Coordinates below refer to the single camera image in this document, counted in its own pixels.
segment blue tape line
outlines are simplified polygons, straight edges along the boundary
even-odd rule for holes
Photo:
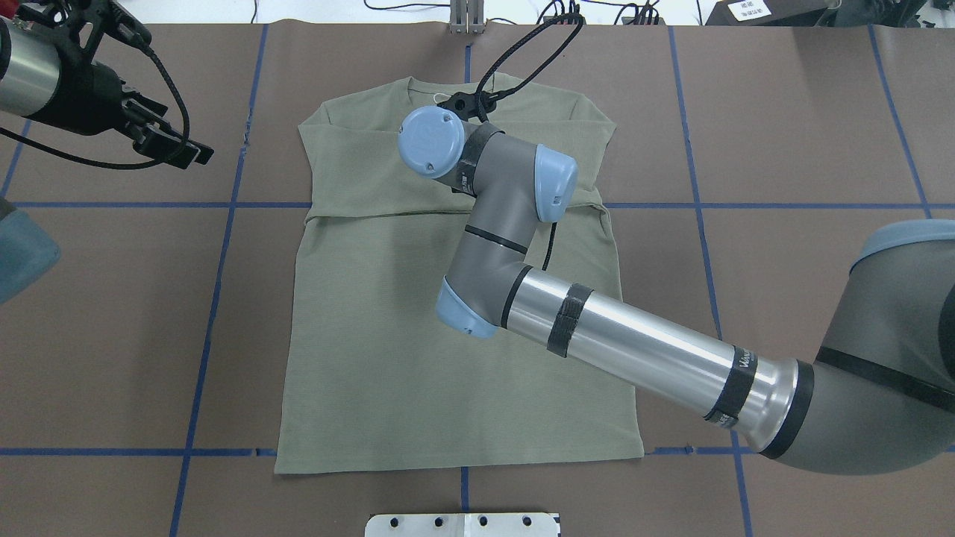
[[[694,209],[696,204],[680,204],[680,203],[604,203],[604,207],[608,209]]]
[[[710,263],[710,247],[707,245],[706,227],[703,222],[703,206],[700,200],[699,184],[696,181],[696,164],[693,159],[693,148],[690,145],[690,123],[687,120],[687,104],[683,96],[683,82],[680,79],[680,61],[676,50],[676,35],[673,27],[667,27],[669,33],[669,52],[673,59],[673,77],[676,81],[676,97],[680,104],[680,120],[683,122],[683,138],[687,149],[687,163],[690,166],[690,185],[693,189],[693,202],[696,204],[696,225],[700,234],[700,247],[703,249],[703,268],[707,274],[707,288],[710,292],[710,310],[713,323],[716,325],[716,335],[723,339],[723,328],[719,320],[719,308],[716,303],[716,285],[713,283],[712,266]],[[735,431],[730,433],[732,439],[732,459],[736,467],[736,485],[739,488],[739,505],[743,515],[743,527],[746,537],[753,537],[753,522],[750,518],[750,501],[746,494],[746,476],[743,474],[743,460],[740,456],[739,438]]]
[[[229,202],[17,202],[20,207],[43,208],[228,208]]]
[[[912,152],[908,147],[908,139],[905,137],[902,122],[899,120],[899,112],[895,107],[895,99],[892,98],[889,81],[885,77],[885,69],[882,67],[882,55],[879,53],[879,42],[876,39],[876,30],[871,24],[869,25],[869,42],[872,43],[872,54],[876,57],[876,68],[879,70],[879,80],[882,82],[882,90],[885,91],[885,100],[889,103],[889,112],[892,113],[892,121],[895,122],[896,132],[899,133],[899,141],[902,143],[902,151],[905,153],[905,160],[908,162],[908,170],[912,173],[915,190],[919,193],[919,200],[922,201],[922,210],[925,211],[925,218],[932,218],[932,211],[928,208],[928,199],[925,197],[925,190],[922,188],[922,180],[919,178],[919,170],[916,169],[915,160],[912,159]]]
[[[274,449],[164,447],[0,447],[0,457],[275,457]]]
[[[0,456],[12,457],[182,457],[178,448],[123,447],[0,447]]]
[[[471,82],[471,45],[464,46],[464,83]]]
[[[736,485],[739,487],[739,504],[743,509],[743,528],[746,537],[753,537],[753,519],[750,517],[750,500],[746,494],[746,475],[743,473],[742,450],[739,447],[739,436],[736,431],[730,431],[732,439],[732,461],[736,466]]]
[[[225,209],[231,202],[14,202],[19,207],[40,208],[211,208]],[[694,209],[697,204],[671,202],[607,202],[608,209]],[[704,209],[921,209],[922,204],[763,204],[763,203],[722,203],[701,202]],[[955,209],[955,204],[929,204],[935,209]],[[308,209],[311,202],[236,202],[239,209]]]
[[[245,154],[248,151],[248,136],[252,128],[252,117],[255,113],[255,96],[259,90],[259,77],[262,74],[262,59],[265,55],[265,41],[268,37],[268,25],[262,26],[262,37],[259,39],[259,54],[255,61],[255,75],[252,77],[252,90],[248,97],[248,117],[245,120],[244,143],[239,151],[239,161],[236,164],[235,182],[232,183],[232,199],[229,201],[229,214],[225,221],[225,234],[223,236],[223,248],[219,254],[219,267],[216,269],[216,285],[212,290],[212,305],[209,307],[209,320],[205,326],[205,340],[202,344],[202,359],[199,363],[199,375],[196,379],[196,393],[192,399],[192,412],[189,417],[189,429],[186,432],[185,448],[186,454],[182,457],[182,469],[180,471],[180,482],[176,492],[176,503],[173,506],[172,523],[169,525],[169,537],[176,537],[179,532],[179,521],[182,514],[182,499],[185,497],[186,481],[189,477],[190,454],[188,450],[192,449],[196,438],[196,424],[199,422],[199,409],[202,403],[202,388],[205,383],[205,372],[209,365],[209,352],[212,348],[212,328],[216,321],[216,314],[219,311],[219,298],[223,290],[223,269],[225,267],[225,255],[229,250],[229,241],[232,238],[232,223],[235,221],[236,202],[239,199],[239,188],[242,184],[242,172],[245,165]]]
[[[43,208],[130,208],[130,209],[225,209],[233,206],[231,202],[17,202],[20,207]],[[241,209],[308,209],[311,202],[236,202]]]
[[[20,136],[27,136],[30,132],[30,125],[33,124],[33,121],[27,119],[23,124],[23,130],[20,131]],[[23,142],[19,141],[16,143],[16,148],[13,149],[13,158],[10,159],[10,167],[7,168],[7,177],[3,181],[3,187],[0,188],[0,198],[3,198],[7,195],[7,191],[10,190],[10,183],[13,181],[13,170],[16,169],[16,164],[20,161],[20,152],[23,151]]]
[[[687,445],[684,447],[657,447],[653,451],[647,453],[647,455],[692,455],[696,453],[696,448]]]
[[[468,467],[461,466],[461,512],[471,512],[471,485],[468,483]]]
[[[189,451],[192,457],[253,457],[254,449],[195,448]]]
[[[311,209],[311,202],[237,202],[242,209]]]
[[[189,463],[192,458],[188,452],[182,456],[182,468],[180,468],[180,481],[176,489],[176,502],[173,504],[173,520],[169,524],[169,537],[176,537],[179,533],[179,519],[182,514],[182,500],[185,499],[185,481],[189,476]]]
[[[921,204],[735,204],[701,203],[705,209],[921,209]]]
[[[683,143],[687,151],[687,166],[690,168],[690,186],[693,190],[693,204],[696,209],[696,228],[700,235],[700,247],[703,249],[703,268],[707,273],[707,291],[710,293],[710,312],[716,328],[716,336],[723,339],[723,328],[719,321],[719,310],[716,308],[716,285],[713,283],[712,267],[710,265],[710,247],[707,245],[707,232],[703,223],[703,207],[700,204],[700,187],[696,181],[696,162],[693,158],[693,147],[690,144],[690,123],[687,121],[687,103],[683,97],[683,82],[680,78],[680,60],[676,52],[676,35],[672,26],[667,26],[669,33],[669,53],[673,59],[673,78],[676,82],[676,98],[680,105],[680,121],[683,123]]]
[[[738,203],[738,202],[700,202],[692,203],[605,203],[608,209],[921,209],[922,204],[814,204],[814,203]]]

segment olive green t-shirt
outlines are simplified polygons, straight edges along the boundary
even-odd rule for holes
[[[490,90],[519,82],[498,74]],[[413,109],[475,86],[405,78],[327,101],[299,126],[312,208],[296,261],[276,473],[643,456],[633,387],[504,329],[480,340],[435,316],[473,199],[409,170],[397,129]],[[535,83],[489,119],[577,160],[548,270],[619,298],[595,187],[614,124],[586,97]],[[528,264],[540,265],[548,232],[539,227]]]

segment blue joint cap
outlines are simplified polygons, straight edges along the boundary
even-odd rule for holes
[[[927,241],[955,241],[955,220],[907,220],[881,227],[866,239],[862,254],[852,268],[885,249]]]
[[[577,161],[538,144],[534,156],[534,199],[538,220],[560,220],[574,196],[574,188],[577,188]]]
[[[27,213],[0,219],[0,304],[35,282],[59,260],[59,247]]]
[[[451,112],[422,106],[408,114],[398,131],[398,153],[408,167],[426,179],[455,168],[464,150],[464,125]]]
[[[474,337],[487,339],[498,331],[498,327],[485,321],[457,296],[457,293],[448,285],[447,278],[441,281],[441,292],[437,296],[435,312],[437,312],[437,318],[444,324]]]

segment cable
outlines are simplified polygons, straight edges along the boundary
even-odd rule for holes
[[[632,26],[655,26],[660,24],[660,12],[656,10],[654,6],[660,3],[660,0],[656,0],[650,4],[650,0],[647,0],[643,6],[641,6],[640,12],[637,13],[637,16],[630,21]]]
[[[182,149],[185,148],[185,144],[189,141],[189,113],[185,109],[185,102],[182,101],[182,96],[179,93],[179,90],[176,89],[176,84],[173,83],[172,76],[169,75],[169,72],[166,71],[166,68],[163,67],[162,62],[159,61],[159,57],[149,47],[142,49],[142,52],[146,54],[149,59],[156,64],[156,68],[159,70],[159,74],[162,76],[162,80],[165,81],[166,86],[169,88],[169,92],[173,95],[173,99],[176,101],[176,106],[179,107],[180,114],[182,114],[182,138],[180,140],[179,146],[175,151],[170,153],[164,159],[153,159],[146,162],[135,162],[135,163],[116,163],[116,162],[103,162],[103,161],[93,161],[90,159],[84,159],[83,157],[78,157],[76,155],[71,155],[59,149],[50,147],[49,145],[44,145],[38,141],[30,140],[29,138],[20,136],[12,131],[9,131],[3,127],[0,127],[0,134],[8,138],[23,143],[33,147],[34,149],[39,149],[60,159],[65,159],[67,161],[76,162],[78,164],[86,164],[88,166],[93,166],[96,168],[106,168],[110,170],[141,170],[145,168],[151,168],[153,166],[163,164],[174,159],[179,153],[182,152]]]
[[[401,8],[450,8],[451,7],[451,4],[418,4],[415,2],[413,4],[402,4],[400,6],[385,6],[385,7],[379,8],[377,6],[369,6],[368,0],[362,0],[362,2],[365,3],[366,8],[368,8],[369,10],[375,10],[375,11],[400,10]]]
[[[531,30],[527,35],[519,39],[518,42],[512,45],[510,49],[507,49],[506,51],[504,51],[504,54],[500,55],[500,57],[494,62],[493,65],[491,65],[491,68],[487,70],[487,73],[484,74],[484,77],[482,77],[480,82],[477,84],[477,89],[475,90],[475,96],[481,95],[481,92],[484,91],[484,86],[487,84],[487,81],[491,79],[491,76],[494,75],[494,73],[498,70],[500,65],[504,63],[504,61],[506,61],[507,58],[511,56],[511,54],[515,53],[520,47],[523,47],[524,45],[526,45],[528,41],[533,39],[539,33],[546,30],[548,27],[554,26],[555,24],[561,24],[563,22],[574,24],[577,27],[574,28],[574,31],[571,32],[570,35],[567,36],[567,38],[563,41],[561,46],[558,47],[558,49],[554,51],[554,53],[551,54],[547,59],[545,59],[544,62],[540,65],[540,67],[538,67],[537,70],[534,71],[534,73],[531,73],[530,76],[525,78],[523,82],[521,82],[516,87],[511,88],[509,90],[501,90],[499,92],[491,94],[490,98],[492,101],[501,100],[505,97],[513,95],[514,93],[518,92],[521,88],[526,86],[528,83],[530,83],[530,81],[533,80],[535,76],[537,76],[541,71],[543,71],[545,67],[550,65],[550,62],[554,61],[554,59],[557,58],[557,56],[561,55],[563,50],[567,48],[567,45],[569,45],[570,42],[574,40],[574,37],[577,37],[577,34],[581,32],[581,29],[584,27],[584,24],[586,23],[586,21],[584,19],[584,16],[581,15],[579,12],[566,13],[548,20],[547,22],[539,25],[534,30]],[[486,109],[487,103],[484,102],[483,98],[477,97],[475,98],[475,104],[477,106],[477,118],[481,122],[487,121],[487,109]]]
[[[624,11],[625,11],[627,8],[633,8],[633,19],[634,19],[634,20],[637,19],[637,17],[639,16],[640,6],[637,6],[636,4],[624,4],[624,5],[620,8],[620,10],[617,11],[617,16],[616,16],[616,18],[613,19],[613,24],[614,24],[614,26],[616,26],[617,23],[620,22],[620,17],[624,16]]]
[[[558,6],[558,5],[561,6],[561,10],[560,10],[560,11],[557,11],[557,6]],[[543,18],[547,15],[547,10],[550,9],[551,6],[554,6],[554,16],[555,16],[555,17],[561,16],[561,15],[563,15],[564,13],[567,13],[567,10],[566,10],[566,8],[565,8],[564,5],[563,5],[563,0],[550,0],[550,3],[548,3],[546,6],[544,6],[543,9],[541,10],[541,14],[538,15],[537,24],[540,24],[540,23],[541,23],[541,21],[543,20]]]
[[[543,256],[541,270],[547,270],[550,265],[550,254],[554,252],[554,236],[557,235],[557,223],[550,225],[550,239],[547,241],[547,255]]]
[[[599,0],[581,0],[581,2],[586,2],[587,4],[600,4],[602,6],[613,6],[615,8],[622,8],[627,4],[615,4],[613,2],[601,2]]]

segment white label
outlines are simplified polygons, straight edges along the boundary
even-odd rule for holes
[[[730,8],[732,16],[740,22],[772,15],[763,0],[745,0],[744,2],[729,4],[727,8]]]

